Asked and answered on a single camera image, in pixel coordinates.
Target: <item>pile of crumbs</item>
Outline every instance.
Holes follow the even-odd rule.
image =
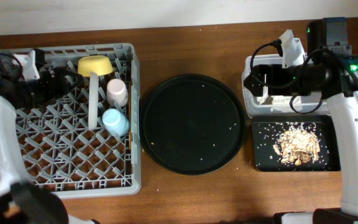
[[[302,125],[299,128],[291,125],[289,130],[280,134],[273,149],[279,156],[282,156],[282,164],[295,162],[295,165],[298,166],[311,159],[313,162],[319,159],[319,142],[320,140],[314,132],[304,130]]]

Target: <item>black round plate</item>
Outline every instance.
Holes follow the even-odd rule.
[[[227,164],[246,131],[235,94],[204,75],[182,75],[154,89],[142,107],[140,135],[152,158],[181,174],[205,174]]]

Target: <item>green led indicator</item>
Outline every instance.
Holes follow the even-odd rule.
[[[356,71],[358,69],[358,65],[351,65],[351,71]]]

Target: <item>wooden table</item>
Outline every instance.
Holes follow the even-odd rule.
[[[306,48],[309,21],[263,22],[160,29],[106,30],[0,36],[0,49],[128,42],[140,60],[144,96],[160,82],[186,73],[217,78],[243,102],[245,60],[262,44],[292,29]],[[358,54],[358,18],[349,19],[349,43]],[[267,48],[260,54],[272,54]],[[142,188],[136,195],[65,200],[68,212],[101,223],[217,223],[249,221],[274,213],[339,207],[340,172],[258,172],[252,139],[211,174],[170,172],[142,153]]]

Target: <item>blue cup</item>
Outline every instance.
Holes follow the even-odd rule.
[[[128,119],[117,109],[106,110],[102,115],[102,122],[112,136],[123,136],[129,131]]]

